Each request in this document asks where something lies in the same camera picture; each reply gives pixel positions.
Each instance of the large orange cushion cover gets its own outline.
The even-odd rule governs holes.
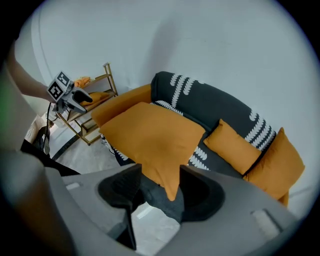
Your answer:
[[[244,177],[275,199],[283,197],[305,166],[281,128],[260,162]]]
[[[236,171],[244,174],[261,154],[222,119],[218,127],[207,137],[203,143],[216,152]]]
[[[142,164],[142,173],[175,200],[180,165],[186,165],[205,130],[164,107],[140,102],[117,115],[100,132],[117,150]]]

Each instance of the black cable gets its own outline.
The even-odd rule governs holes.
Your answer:
[[[45,143],[46,143],[46,138],[48,136],[48,126],[49,126],[49,111],[50,111],[50,107],[51,107],[51,102],[48,106],[48,111],[46,113],[46,130],[45,130],[45,136],[44,136],[44,140],[43,140],[43,146],[42,146],[42,152],[44,151],[45,148]]]

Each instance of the sofa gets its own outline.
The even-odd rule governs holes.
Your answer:
[[[190,77],[165,71],[157,73],[151,84],[138,87],[103,103],[91,113],[91,116],[101,128],[138,103],[160,106],[200,125],[204,129],[202,138],[189,156],[188,163],[182,164],[208,172],[218,172],[242,179],[264,156],[277,135],[262,116],[232,95]],[[252,167],[243,174],[204,144],[204,139],[215,130],[220,119],[261,151]],[[109,143],[110,137],[104,134],[101,136],[121,166],[135,162],[116,148],[116,145]],[[287,192],[279,201],[287,205],[288,198]]]

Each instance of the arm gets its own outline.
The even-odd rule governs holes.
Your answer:
[[[147,84],[106,101],[92,111],[91,117],[101,127],[139,102],[151,102],[151,85]]]
[[[47,87],[41,82],[33,79],[17,62],[15,57],[15,43],[12,44],[12,47],[8,53],[6,64],[15,84],[22,94],[42,98],[49,102],[55,103],[55,101],[48,94]]]

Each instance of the black pants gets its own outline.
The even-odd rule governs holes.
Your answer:
[[[61,176],[78,175],[80,173],[72,170],[54,160],[52,160],[48,155],[46,155],[41,150],[37,149],[35,146],[31,145],[28,141],[24,140],[21,146],[21,151],[28,153],[30,155],[38,158],[45,167],[51,167],[57,169]]]

